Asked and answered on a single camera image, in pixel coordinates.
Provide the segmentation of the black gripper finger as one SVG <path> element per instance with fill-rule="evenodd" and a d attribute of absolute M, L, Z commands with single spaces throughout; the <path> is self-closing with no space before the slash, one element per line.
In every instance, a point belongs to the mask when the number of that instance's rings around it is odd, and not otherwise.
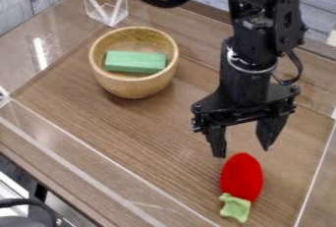
<path fill-rule="evenodd" d="M 265 151 L 269 150 L 269 147 L 273 145 L 277 137 L 286 125 L 289 116 L 279 116 L 279 117 L 266 117 L 262 116 L 257 120 L 255 125 L 255 136 L 261 147 Z"/>
<path fill-rule="evenodd" d="M 225 128 L 221 125 L 213 125 L 209 127 L 206 140 L 209 142 L 211 156 L 217 158 L 225 157 L 226 140 L 225 140 Z"/>

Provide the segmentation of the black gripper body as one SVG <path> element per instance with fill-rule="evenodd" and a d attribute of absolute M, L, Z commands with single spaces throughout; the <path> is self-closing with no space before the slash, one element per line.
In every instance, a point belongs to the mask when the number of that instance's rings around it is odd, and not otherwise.
<path fill-rule="evenodd" d="M 207 134 L 213 125 L 223 128 L 253 122 L 262 117 L 290 116 L 298 88 L 291 87 L 298 76 L 279 80 L 273 71 L 278 57 L 259 46 L 246 46 L 238 53 L 233 40 L 221 44 L 218 86 L 191 107 L 193 131 Z"/>

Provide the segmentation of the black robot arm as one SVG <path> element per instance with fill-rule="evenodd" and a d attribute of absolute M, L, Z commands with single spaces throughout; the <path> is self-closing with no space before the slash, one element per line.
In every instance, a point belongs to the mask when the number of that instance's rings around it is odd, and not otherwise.
<path fill-rule="evenodd" d="M 302 70 L 294 48 L 303 43 L 306 25 L 299 0 L 227 0 L 233 34 L 221 43 L 218 86 L 191 105 L 193 131 L 202 133 L 211 155 L 222 158 L 225 129 L 253 122 L 263 148 L 274 143 L 294 113 L 297 78 L 274 74 L 286 56 Z"/>

